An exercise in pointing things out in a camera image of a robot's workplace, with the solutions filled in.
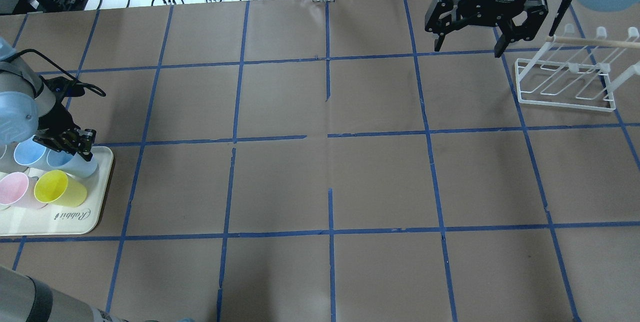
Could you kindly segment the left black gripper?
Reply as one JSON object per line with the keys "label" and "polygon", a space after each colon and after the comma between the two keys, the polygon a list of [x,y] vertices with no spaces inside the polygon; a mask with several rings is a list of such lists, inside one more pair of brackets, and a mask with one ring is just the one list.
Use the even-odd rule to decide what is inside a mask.
{"label": "left black gripper", "polygon": [[32,141],[56,152],[77,152],[82,158],[93,158],[92,148],[97,131],[80,130],[71,113],[62,104],[62,99],[80,95],[77,84],[78,80],[73,79],[34,81],[39,117]]}

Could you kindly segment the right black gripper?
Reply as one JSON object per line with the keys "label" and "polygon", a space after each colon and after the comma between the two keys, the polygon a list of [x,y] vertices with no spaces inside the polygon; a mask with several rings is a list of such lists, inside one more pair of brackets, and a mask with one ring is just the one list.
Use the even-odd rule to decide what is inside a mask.
{"label": "right black gripper", "polygon": [[[515,25],[513,18],[523,12],[525,21]],[[497,25],[502,35],[494,46],[494,57],[500,58],[510,44],[534,39],[548,13],[547,0],[432,0],[424,30],[434,34],[434,51],[439,52],[449,33],[467,25]]]}

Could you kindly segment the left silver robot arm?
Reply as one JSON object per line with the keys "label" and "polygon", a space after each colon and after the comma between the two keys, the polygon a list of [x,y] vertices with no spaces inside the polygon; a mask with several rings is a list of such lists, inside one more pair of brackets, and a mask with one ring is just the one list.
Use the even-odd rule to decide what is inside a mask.
{"label": "left silver robot arm", "polygon": [[[23,60],[34,53],[63,74],[46,79]],[[86,91],[104,97],[96,85],[83,83],[43,53],[27,49],[17,51],[5,39],[0,40],[0,139],[2,145],[28,139],[57,152],[93,158],[96,130],[82,129],[74,123],[63,105],[64,98],[78,98]]]}

